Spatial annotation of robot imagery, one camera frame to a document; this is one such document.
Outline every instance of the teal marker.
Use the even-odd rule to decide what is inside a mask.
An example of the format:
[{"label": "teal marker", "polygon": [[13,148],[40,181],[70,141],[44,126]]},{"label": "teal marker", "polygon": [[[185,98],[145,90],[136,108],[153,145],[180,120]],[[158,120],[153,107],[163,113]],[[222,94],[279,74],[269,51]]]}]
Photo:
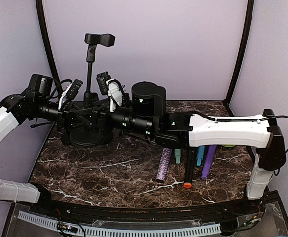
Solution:
[{"label": "teal marker", "polygon": [[205,146],[198,147],[197,166],[201,166],[201,162],[202,162],[203,156],[204,156],[204,150],[205,150]]},{"label": "teal marker", "polygon": [[175,155],[175,158],[176,158],[176,164],[180,164],[180,160],[181,160],[181,149],[175,149],[174,155]]}]

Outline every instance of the white cable tray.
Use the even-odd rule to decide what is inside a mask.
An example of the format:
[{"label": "white cable tray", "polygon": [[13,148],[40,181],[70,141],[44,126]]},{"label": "white cable tray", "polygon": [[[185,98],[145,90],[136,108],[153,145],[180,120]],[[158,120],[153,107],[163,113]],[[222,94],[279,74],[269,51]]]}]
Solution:
[{"label": "white cable tray", "polygon": [[[44,217],[36,215],[34,213],[19,211],[18,219],[32,223],[34,225],[52,230],[57,230],[58,220],[56,218]],[[76,234],[63,231],[65,233],[74,234],[75,236],[84,236],[82,229],[79,225],[63,222],[70,224],[73,227],[78,228]],[[183,228],[183,229],[172,229],[172,230],[119,230],[119,229],[105,229],[91,227],[81,224],[85,229],[87,237],[200,237],[209,236],[214,234],[220,234],[220,224],[212,224],[207,226]]]}]

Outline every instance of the blue marker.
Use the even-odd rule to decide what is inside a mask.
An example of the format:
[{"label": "blue marker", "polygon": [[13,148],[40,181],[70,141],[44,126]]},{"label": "blue marker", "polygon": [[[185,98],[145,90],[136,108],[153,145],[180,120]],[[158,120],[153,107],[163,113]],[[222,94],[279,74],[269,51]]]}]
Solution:
[{"label": "blue marker", "polygon": [[204,156],[204,149],[205,149],[205,146],[198,147],[197,166],[201,166],[201,162],[202,162],[203,156]]}]

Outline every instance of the black marker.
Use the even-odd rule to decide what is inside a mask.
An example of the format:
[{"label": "black marker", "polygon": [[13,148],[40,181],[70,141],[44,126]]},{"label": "black marker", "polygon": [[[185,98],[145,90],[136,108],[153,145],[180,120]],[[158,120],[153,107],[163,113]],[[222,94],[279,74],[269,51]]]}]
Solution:
[{"label": "black marker", "polygon": [[193,150],[188,150],[188,158],[187,163],[185,165],[185,176],[184,176],[184,187],[186,189],[192,188],[192,179],[193,179],[193,168],[194,168],[194,160],[196,157],[197,148]]}]

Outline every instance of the glittery purple stick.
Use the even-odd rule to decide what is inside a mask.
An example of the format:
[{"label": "glittery purple stick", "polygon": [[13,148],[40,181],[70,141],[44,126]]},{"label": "glittery purple stick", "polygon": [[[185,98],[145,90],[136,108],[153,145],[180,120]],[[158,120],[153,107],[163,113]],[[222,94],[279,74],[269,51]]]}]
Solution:
[{"label": "glittery purple stick", "polygon": [[156,181],[163,183],[166,180],[167,169],[169,165],[170,155],[172,153],[172,149],[163,148],[162,156],[160,158],[160,164],[156,176]]}]

